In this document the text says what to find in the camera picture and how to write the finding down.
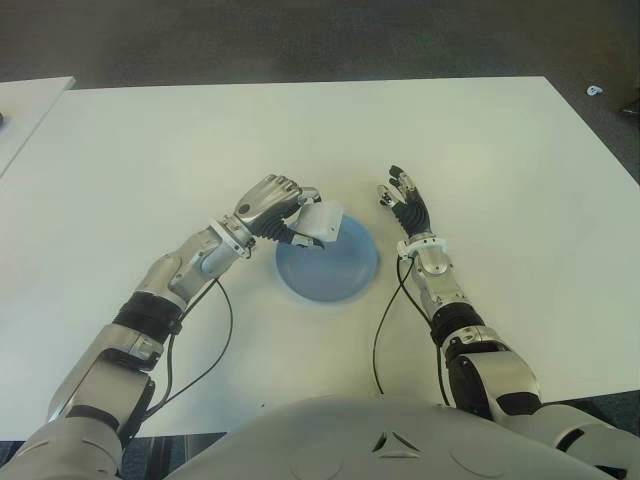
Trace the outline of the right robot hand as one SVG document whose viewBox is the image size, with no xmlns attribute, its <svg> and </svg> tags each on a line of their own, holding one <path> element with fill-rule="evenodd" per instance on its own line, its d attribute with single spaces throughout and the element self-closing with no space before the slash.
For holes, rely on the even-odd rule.
<svg viewBox="0 0 640 480">
<path fill-rule="evenodd" d="M 413 179 L 400 167 L 389 168 L 387 185 L 377 188 L 378 203 L 390 210 L 409 238 L 433 235 L 428 208 Z"/>
</svg>

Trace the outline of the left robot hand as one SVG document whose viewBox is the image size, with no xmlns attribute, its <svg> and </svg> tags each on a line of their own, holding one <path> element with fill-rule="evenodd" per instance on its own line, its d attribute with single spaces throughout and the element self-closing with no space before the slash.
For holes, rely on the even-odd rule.
<svg viewBox="0 0 640 480">
<path fill-rule="evenodd" d="M 270 174 L 238 201 L 233 215 L 256 237 L 301 248 L 324 249 L 323 242 L 290 229 L 286 220 L 307 203 L 321 201 L 314 187 L 301 187 L 294 180 Z"/>
</svg>

